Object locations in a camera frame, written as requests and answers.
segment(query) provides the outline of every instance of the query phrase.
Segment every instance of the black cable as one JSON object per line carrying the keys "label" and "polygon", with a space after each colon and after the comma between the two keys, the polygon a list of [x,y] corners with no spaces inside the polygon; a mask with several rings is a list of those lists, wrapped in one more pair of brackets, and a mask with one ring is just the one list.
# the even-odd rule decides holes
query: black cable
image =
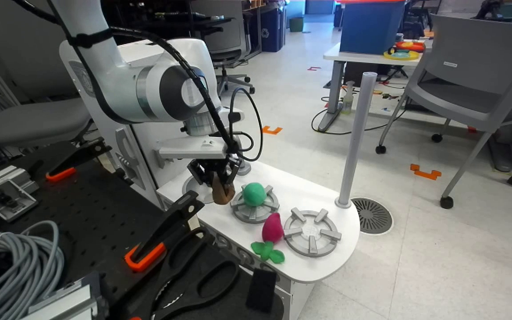
{"label": "black cable", "polygon": [[234,91],[234,96],[232,96],[232,114],[234,114],[234,110],[235,110],[235,100],[237,100],[237,94],[239,94],[239,92],[244,92],[244,94],[250,98],[250,101],[251,101],[251,105],[253,105],[253,110],[255,110],[255,114],[257,114],[259,132],[260,132],[260,146],[259,146],[257,156],[255,156],[255,158],[248,158],[248,156],[244,156],[243,153],[239,153],[239,156],[244,158],[244,160],[248,160],[248,162],[257,162],[257,160],[262,156],[262,149],[264,149],[262,117],[260,117],[260,112],[259,112],[257,103],[255,103],[255,100],[253,100],[253,94],[250,94],[244,87],[237,87],[237,89]]}
{"label": "black cable", "polygon": [[[17,2],[19,5],[22,5],[24,9],[31,11],[33,14],[36,14],[36,16],[40,16],[40,18],[51,21],[51,23],[61,25],[61,27],[65,28],[65,32],[68,34],[68,28],[67,28],[65,21],[59,18],[58,9],[56,9],[56,5],[52,4],[52,0],[49,0],[49,4],[51,4],[51,7],[52,7],[52,11],[56,12],[56,16],[52,16],[52,14],[49,14],[49,12],[35,7],[35,5],[33,5],[31,2],[27,2],[27,0],[15,0],[15,2]],[[216,123],[221,137],[223,137],[225,142],[228,144],[230,153],[239,153],[239,156],[243,156],[244,160],[250,160],[250,158],[246,158],[244,155],[241,155],[241,149],[239,149],[239,146],[237,146],[237,140],[234,139],[234,132],[227,132],[227,128],[225,128],[225,124],[223,124],[223,121],[221,121],[221,117],[219,117],[219,110],[216,108],[216,105],[214,105],[214,101],[212,101],[207,87],[203,85],[202,76],[191,68],[191,64],[182,57],[182,53],[180,53],[177,48],[173,48],[166,39],[163,39],[163,37],[157,36],[157,34],[150,34],[150,32],[143,32],[143,30],[132,30],[132,28],[122,28],[122,27],[111,27],[111,30],[113,30],[115,34],[118,34],[118,36],[127,36],[127,37],[134,37],[134,39],[150,39],[150,41],[157,43],[159,46],[163,46],[173,59],[177,59],[177,62],[186,69],[186,73],[193,78],[193,82],[195,82],[196,87],[200,89],[200,92],[202,92],[202,96],[203,96],[203,100],[205,100],[205,103],[207,103],[207,108],[209,108],[211,116],[212,116],[212,119],[214,119],[214,123]],[[88,69],[90,75],[91,75],[93,87],[97,87],[99,92],[100,92],[99,80],[93,76],[90,66],[86,64],[86,60],[84,60],[83,53],[81,53],[81,50],[79,50],[79,48],[75,48],[75,50],[77,50],[81,60],[84,62],[86,69]]]}
{"label": "black cable", "polygon": [[182,57],[182,53],[173,48],[166,39],[163,39],[161,36],[157,34],[150,34],[150,32],[143,32],[143,30],[132,30],[132,28],[120,28],[120,27],[111,27],[111,30],[118,36],[127,36],[127,37],[134,37],[134,39],[150,39],[154,41],[155,44],[163,46],[184,69],[186,73],[189,75],[189,78],[193,78],[193,82],[196,84],[196,87],[200,89],[205,103],[207,103],[207,108],[221,133],[221,137],[225,139],[227,146],[230,148],[230,153],[237,153],[239,151],[239,146],[237,146],[237,140],[234,139],[234,133],[228,133],[221,117],[219,117],[219,110],[218,107],[214,105],[205,84],[202,82],[202,76],[191,68],[191,64]]}
{"label": "black cable", "polygon": [[250,133],[246,133],[246,132],[235,132],[235,135],[243,135],[243,137],[250,139],[250,142],[251,142],[250,148],[241,149],[243,153],[251,151],[251,149],[255,148],[255,139],[253,139],[253,135],[250,135]]}
{"label": "black cable", "polygon": [[[56,9],[56,4],[54,4],[52,0],[49,0],[49,5],[51,5],[51,9],[54,11],[54,14],[56,14],[56,18],[58,18],[58,21],[59,21],[59,27],[61,27],[63,32],[70,37],[70,30],[68,30],[68,27],[65,25],[65,21],[61,20],[58,9]],[[88,60],[86,60],[84,55],[81,53],[81,48],[79,48],[79,46],[74,46],[74,50],[75,50],[75,53],[79,55],[84,69],[86,69],[88,75],[90,75],[93,91],[95,91],[95,94],[97,94],[97,101],[99,101],[99,105],[102,107],[102,110],[104,110],[111,119],[118,121],[118,123],[132,124],[132,121],[127,121],[127,119],[120,117],[120,116],[109,107],[109,101],[107,101],[107,98],[104,96],[104,92],[102,92],[102,89],[100,89],[100,84],[99,84],[93,69],[90,68]]]}
{"label": "black cable", "polygon": [[[403,112],[394,119],[394,123],[397,123],[397,121],[404,116],[404,112],[406,112],[406,110],[403,110]],[[317,130],[314,124],[315,124],[315,119],[317,119],[319,116],[323,116],[323,114],[326,114],[326,110],[321,110],[321,112],[317,112],[317,114],[312,117],[312,130],[314,130],[314,132],[323,133],[323,135],[353,135],[353,132],[321,132],[321,130]],[[387,126],[388,126],[388,123],[387,123],[387,124],[381,124],[381,126],[365,128],[363,132],[376,132],[376,130],[383,130],[383,128],[387,128]]]}
{"label": "black cable", "polygon": [[22,5],[26,11],[40,16],[42,20],[47,20],[47,21],[51,21],[51,23],[54,23],[54,25],[61,25],[59,20],[58,20],[58,16],[42,11],[40,7],[33,5],[29,0],[15,0],[15,4]]}

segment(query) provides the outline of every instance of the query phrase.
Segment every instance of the gray cable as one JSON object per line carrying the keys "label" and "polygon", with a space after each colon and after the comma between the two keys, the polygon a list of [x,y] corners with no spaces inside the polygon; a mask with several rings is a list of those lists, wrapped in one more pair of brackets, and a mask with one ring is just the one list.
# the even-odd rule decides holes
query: gray cable
{"label": "gray cable", "polygon": [[[52,229],[52,240],[29,235],[42,226]],[[13,267],[0,276],[0,318],[22,318],[61,281],[65,254],[59,247],[59,228],[54,220],[42,220],[22,235],[0,233],[0,252],[11,252],[13,258]]]}

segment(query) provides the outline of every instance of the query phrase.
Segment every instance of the white pole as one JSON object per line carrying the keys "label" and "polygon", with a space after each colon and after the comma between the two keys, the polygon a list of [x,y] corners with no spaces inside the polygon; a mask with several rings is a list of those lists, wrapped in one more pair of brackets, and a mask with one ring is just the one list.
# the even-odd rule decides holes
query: white pole
{"label": "white pole", "polygon": [[349,146],[349,155],[347,155],[347,162],[346,162],[346,172],[344,172],[344,180],[342,180],[342,190],[340,190],[340,197],[335,201],[335,204],[340,208],[351,208],[351,187],[353,187],[353,180],[355,180],[356,169],[358,169],[360,146],[362,146],[367,114],[371,108],[376,84],[378,84],[378,73],[363,73],[362,92],[360,92],[358,110],[355,116],[356,119],[355,119],[355,126],[353,126],[351,146]]}

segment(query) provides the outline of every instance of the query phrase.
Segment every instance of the table leg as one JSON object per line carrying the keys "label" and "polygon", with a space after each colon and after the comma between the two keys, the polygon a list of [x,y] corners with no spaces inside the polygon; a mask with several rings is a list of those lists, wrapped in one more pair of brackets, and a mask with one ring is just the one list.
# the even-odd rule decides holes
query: table leg
{"label": "table leg", "polygon": [[299,320],[301,318],[315,284],[319,284],[319,283],[292,281],[292,299],[291,299],[291,304],[285,306],[285,320]]}
{"label": "table leg", "polygon": [[330,126],[340,117],[342,112],[340,91],[342,91],[344,66],[346,62],[342,60],[333,62],[328,112],[323,117],[319,132],[328,132]]}

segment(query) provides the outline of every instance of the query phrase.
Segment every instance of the metal plate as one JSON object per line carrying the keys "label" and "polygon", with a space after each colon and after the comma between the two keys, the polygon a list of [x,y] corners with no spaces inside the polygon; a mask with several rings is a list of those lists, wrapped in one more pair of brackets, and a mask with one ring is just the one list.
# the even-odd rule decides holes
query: metal plate
{"label": "metal plate", "polygon": [[392,213],[372,199],[358,197],[353,201],[360,212],[363,233],[387,233],[394,226]]}
{"label": "metal plate", "polygon": [[312,258],[326,256],[335,251],[342,240],[342,233],[328,213],[328,210],[314,212],[294,208],[292,217],[285,224],[285,238],[291,247]]}
{"label": "metal plate", "polygon": [[234,215],[237,219],[248,222],[248,224],[262,224],[262,222],[266,222],[275,212],[278,212],[278,208],[280,208],[280,203],[278,203],[278,197],[276,197],[273,187],[267,187],[267,201],[266,201],[264,206],[257,206],[257,208],[248,206],[244,203],[243,192],[239,192],[235,196],[235,199],[232,201]]}

